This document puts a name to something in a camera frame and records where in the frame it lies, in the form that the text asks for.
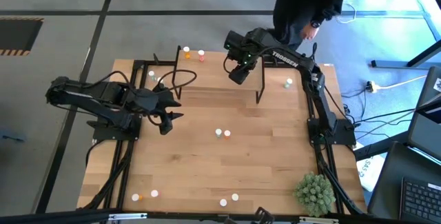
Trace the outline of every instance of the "laptop keyboard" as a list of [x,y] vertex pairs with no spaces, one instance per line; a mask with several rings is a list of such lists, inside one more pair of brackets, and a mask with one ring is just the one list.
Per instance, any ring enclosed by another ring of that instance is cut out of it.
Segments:
[[402,189],[402,211],[420,218],[441,223],[441,191],[428,186],[428,183],[415,183],[406,180]]

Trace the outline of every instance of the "watch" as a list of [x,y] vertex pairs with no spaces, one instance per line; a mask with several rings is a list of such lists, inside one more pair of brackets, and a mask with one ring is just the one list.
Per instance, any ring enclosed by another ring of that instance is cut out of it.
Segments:
[[318,21],[311,21],[311,27],[313,27],[313,28],[319,28],[320,25],[321,24]]

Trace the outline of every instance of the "gray floor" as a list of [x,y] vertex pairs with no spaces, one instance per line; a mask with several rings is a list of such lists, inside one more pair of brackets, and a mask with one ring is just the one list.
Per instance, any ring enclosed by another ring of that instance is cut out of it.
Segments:
[[[0,10],[100,10],[104,0],[0,0]],[[358,10],[419,11],[415,0],[345,0]],[[112,0],[111,10],[271,10],[274,0]],[[0,126],[27,137],[25,143],[0,141],[0,216],[32,211],[35,196],[61,129],[65,112],[45,103],[44,94],[57,76],[77,79],[83,66],[97,17],[45,17],[27,57],[0,57]],[[177,45],[223,51],[230,30],[245,33],[271,27],[271,16],[148,16],[107,17],[88,81],[112,69],[115,59],[172,59]],[[386,70],[368,66],[372,59],[406,61],[435,42],[421,18],[362,18],[348,24],[326,22],[315,40],[316,59],[336,64],[342,92],[363,87],[366,81],[391,85],[423,74],[424,70]],[[311,42],[300,52],[311,53]],[[415,106],[424,80],[367,95],[365,117]],[[345,100],[360,118],[362,95]],[[48,211],[73,210],[84,175],[92,129],[87,116],[77,115]],[[378,130],[394,135],[408,123]],[[370,130],[376,124],[363,124]],[[383,139],[366,136],[363,144]]]

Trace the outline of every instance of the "person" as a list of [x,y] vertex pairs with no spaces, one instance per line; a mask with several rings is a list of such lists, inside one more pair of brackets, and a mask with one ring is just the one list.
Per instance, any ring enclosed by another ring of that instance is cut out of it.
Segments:
[[296,51],[304,39],[312,40],[324,20],[341,14],[343,0],[276,0],[271,34]]

